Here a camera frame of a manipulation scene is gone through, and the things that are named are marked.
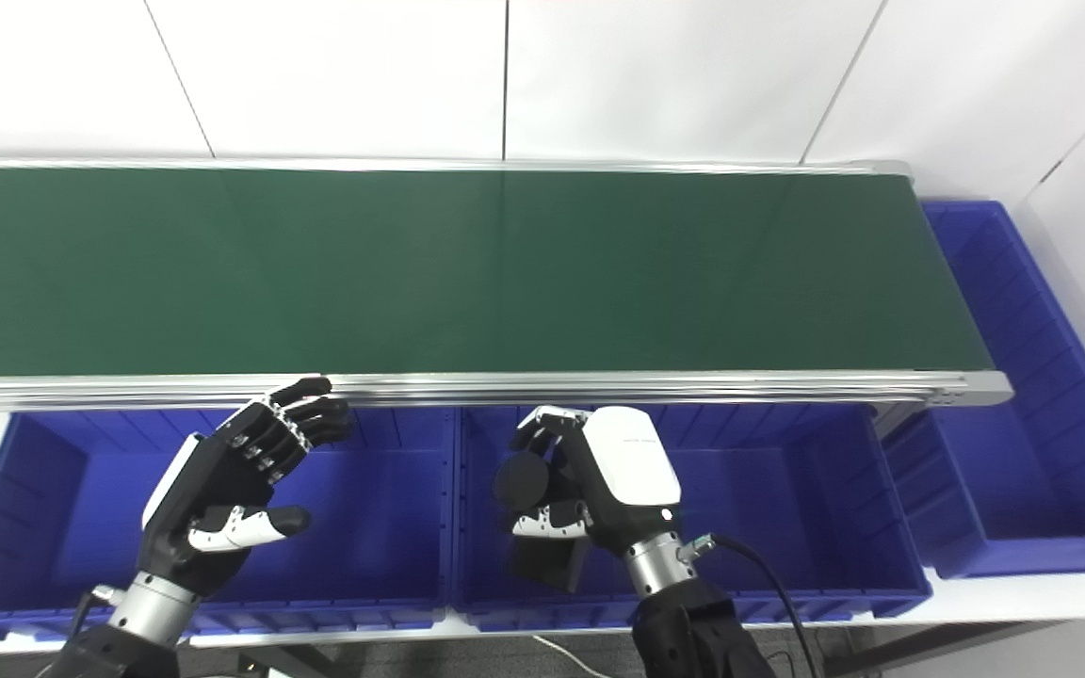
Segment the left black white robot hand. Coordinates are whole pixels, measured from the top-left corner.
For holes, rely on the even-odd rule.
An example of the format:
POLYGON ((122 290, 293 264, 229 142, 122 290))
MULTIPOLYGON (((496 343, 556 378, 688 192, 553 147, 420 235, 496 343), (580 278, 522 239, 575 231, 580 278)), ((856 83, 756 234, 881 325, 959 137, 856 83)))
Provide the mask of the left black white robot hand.
POLYGON ((190 434, 142 512, 138 579, 197 598, 219 592, 253 548, 310 526, 309 510, 271 506, 275 486, 350 428, 348 401, 310 375, 254 396, 207 435, 190 434))

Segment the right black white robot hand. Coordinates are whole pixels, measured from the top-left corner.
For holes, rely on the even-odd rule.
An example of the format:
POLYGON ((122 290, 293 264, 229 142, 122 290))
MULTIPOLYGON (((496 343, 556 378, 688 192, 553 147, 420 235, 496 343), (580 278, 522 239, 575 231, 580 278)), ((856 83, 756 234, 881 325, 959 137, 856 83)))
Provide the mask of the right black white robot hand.
POLYGON ((616 557, 675 537, 681 497, 654 421, 624 405, 539 405, 516 425, 494 476, 513 536, 587 540, 616 557))

